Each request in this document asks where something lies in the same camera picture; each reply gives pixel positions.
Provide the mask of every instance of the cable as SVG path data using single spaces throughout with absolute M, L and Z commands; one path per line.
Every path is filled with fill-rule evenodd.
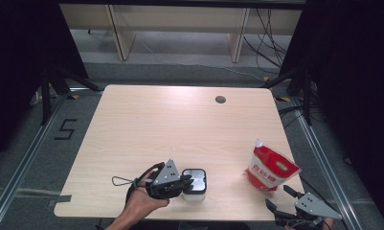
M 252 46 L 251 43 L 249 43 L 249 41 L 246 39 L 245 36 L 243 37 L 243 39 L 246 41 L 246 43 L 249 45 L 249 47 L 251 47 L 251 49 L 252 49 L 255 53 L 257 53 L 257 55 L 262 56 L 263 58 L 265 58 L 266 60 L 268 60 L 269 62 L 271 62 L 272 64 L 274 64 L 276 67 L 281 68 L 281 66 L 280 66 L 278 63 L 276 63 L 275 61 L 271 60 L 269 57 L 267 57 L 266 55 L 264 55 L 263 53 L 261 53 L 261 52 L 259 51 L 259 48 L 258 48 L 258 49 L 255 49 L 254 46 Z
M 262 18 L 261 18 L 261 16 L 260 16 L 260 12 L 259 12 L 259 10 L 257 9 L 257 15 L 258 15 L 258 17 L 259 17 L 259 19 L 260 19 L 260 23 L 262 24 L 262 27 L 263 27 L 263 29 L 264 29 L 264 33 L 263 33 L 263 37 L 262 37 L 262 38 L 260 38 L 260 35 L 258 34 L 258 37 L 260 38 L 260 44 L 263 43 L 263 44 L 265 44 L 267 47 L 273 49 L 274 52 L 275 52 L 276 58 L 278 59 L 279 64 L 282 64 L 283 58 L 282 58 L 282 56 L 281 56 L 280 53 L 285 54 L 285 53 L 286 53 L 286 50 L 285 50 L 282 46 L 280 46 L 280 45 L 275 41 L 275 39 L 273 38 L 272 24 L 271 24 L 271 14 L 272 14 L 272 10 L 271 10 L 271 9 L 268 9 L 267 12 L 268 12 L 268 15 L 267 15 L 267 17 L 268 17 L 268 21 L 267 21 L 267 24 L 266 24 L 266 26 L 265 26 L 265 24 L 264 24 L 264 22 L 263 22 L 263 20 L 262 20 Z M 271 41 L 272 46 L 270 46 L 270 45 L 268 45 L 266 42 L 264 42 L 263 39 L 264 39 L 264 37 L 265 37 L 266 35 L 268 36 L 269 40 Z
M 290 225 L 290 222 L 291 221 L 297 221 L 297 223 L 294 223 L 292 225 Z M 286 225 L 289 226 L 289 227 L 295 227 L 299 224 L 306 224 L 306 223 L 309 223 L 310 221 L 306 221 L 306 220 L 303 220 L 303 219 L 300 219 L 300 218 L 294 218 L 294 219 L 290 219 L 287 221 Z
M 326 227 L 329 229 L 329 230 L 331 230 L 331 227 L 323 220 L 323 224 L 325 224 L 326 225 Z
M 288 126 L 290 126 L 294 121 L 296 121 L 298 118 L 300 118 L 301 116 L 303 116 L 304 114 L 300 114 L 299 116 L 295 117 L 293 120 L 291 120 L 286 126 L 284 126 L 283 128 L 287 128 Z
M 145 49 L 147 49 L 149 52 L 151 52 L 153 54 L 153 56 L 156 58 L 156 60 L 159 62 L 159 63 L 162 63 L 162 64 L 171 64 L 171 65 L 184 65 L 184 66 L 188 66 L 187 64 L 181 64 L 181 63 L 176 63 L 176 62 L 164 62 L 164 61 L 161 61 L 157 56 L 156 54 L 151 50 L 149 49 L 146 44 L 142 41 L 142 40 L 139 40 L 140 43 L 143 45 L 143 47 Z M 214 68 L 214 69 L 224 69 L 224 70 L 227 70 L 227 71 L 230 71 L 232 73 L 236 73 L 236 74 L 240 74 L 240 75 L 245 75 L 245 76 L 250 76 L 250 77 L 253 77 L 259 81 L 263 81 L 265 82 L 265 80 L 262 80 L 260 77 L 257 77 L 255 75 L 252 75 L 252 74 L 247 74 L 247 73 L 242 73 L 242 72 L 239 72 L 239 71 L 235 71 L 235 70 L 232 70 L 232 69 L 229 69 L 229 68 L 226 68 L 226 67 L 221 67 L 221 66 L 213 66 L 213 65 L 203 65 L 203 64 L 196 64 L 196 66 L 203 66 L 203 67 L 208 67 L 208 68 Z
M 123 184 L 117 184 L 114 179 L 121 179 L 121 180 L 124 180 L 124 181 L 128 181 L 126 183 L 123 183 Z M 129 179 L 125 179 L 125 178 L 122 178 L 122 177 L 118 177 L 118 176 L 113 176 L 111 178 L 111 181 L 113 182 L 113 185 L 114 186 L 122 186 L 122 185 L 126 185 L 126 184 L 131 184 L 132 182 L 134 182 L 134 180 L 129 180 Z
M 291 107 L 280 109 L 278 112 L 279 112 L 279 115 L 281 115 L 281 114 L 286 114 L 286 113 L 288 113 L 290 111 L 293 111 L 293 110 L 296 110 L 296 109 L 299 109 L 299 108 L 303 108 L 303 106 L 302 105 L 291 106 Z
M 315 114 L 315 113 L 321 113 L 321 114 L 323 114 L 323 112 L 312 112 L 311 114 Z M 323 117 L 323 119 L 324 120 L 320 120 L 320 119 L 316 119 L 315 117 L 313 117 L 313 116 L 311 116 L 311 114 L 310 114 L 310 117 L 314 120 L 314 121 L 317 121 L 317 122 L 319 122 L 319 123 L 326 123 L 326 120 L 325 120 L 325 118 Z
M 149 172 L 151 172 L 152 170 L 154 169 L 158 169 L 159 167 L 164 167 L 165 166 L 165 163 L 164 162 L 161 162 L 161 163 L 158 163 L 158 164 L 155 164 L 153 166 L 151 166 L 149 169 L 147 169 L 144 173 L 142 173 L 142 175 L 138 178 L 135 178 L 135 181 L 136 183 L 135 184 L 138 184 L 138 182 L 140 180 L 142 180 Z
M 271 71 L 266 71 L 266 70 L 260 68 L 260 65 L 258 64 L 258 54 L 259 54 L 259 53 L 257 52 L 257 54 L 256 54 L 256 56 L 255 56 L 255 61 L 256 61 L 256 64 L 257 64 L 258 68 L 259 68 L 261 71 L 263 71 L 263 72 L 265 72 L 265 73 L 268 73 L 268 74 L 279 74 L 279 73 L 275 73 L 275 72 L 271 72 Z

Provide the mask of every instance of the wooden table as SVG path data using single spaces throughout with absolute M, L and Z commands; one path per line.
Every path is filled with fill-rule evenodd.
M 207 172 L 206 197 L 195 203 L 173 198 L 148 219 L 274 220 L 266 198 L 294 213 L 295 198 L 282 187 L 258 191 L 244 173 L 257 138 L 293 158 L 268 89 L 109 85 L 61 192 L 71 201 L 58 203 L 55 214 L 114 218 L 128 186 L 114 186 L 111 177 L 133 179 L 170 158 L 179 172 Z M 286 184 L 303 191 L 299 176 Z

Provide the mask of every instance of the human hand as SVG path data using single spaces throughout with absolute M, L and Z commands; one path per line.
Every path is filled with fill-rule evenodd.
M 145 178 L 149 178 L 152 173 L 149 172 Z M 150 197 L 144 188 L 145 182 L 141 181 L 137 186 L 138 188 L 132 192 L 123 211 L 106 230 L 129 229 L 132 225 L 147 217 L 151 212 L 169 205 L 168 199 L 154 199 Z
M 321 230 L 331 230 L 332 229 L 332 218 L 325 218 L 321 226 Z M 295 230 L 295 228 L 285 225 L 283 230 Z

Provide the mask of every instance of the red and white bag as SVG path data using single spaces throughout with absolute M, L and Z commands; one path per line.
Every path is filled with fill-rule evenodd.
M 246 170 L 248 180 L 262 191 L 276 191 L 279 185 L 301 169 L 287 157 L 268 148 L 257 139 L 251 164 Z

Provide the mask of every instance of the white container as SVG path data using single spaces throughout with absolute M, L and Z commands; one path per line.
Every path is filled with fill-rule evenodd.
M 187 201 L 202 201 L 207 191 L 206 172 L 202 169 L 185 169 L 182 174 L 190 174 L 193 179 L 191 188 L 183 191 L 183 198 Z

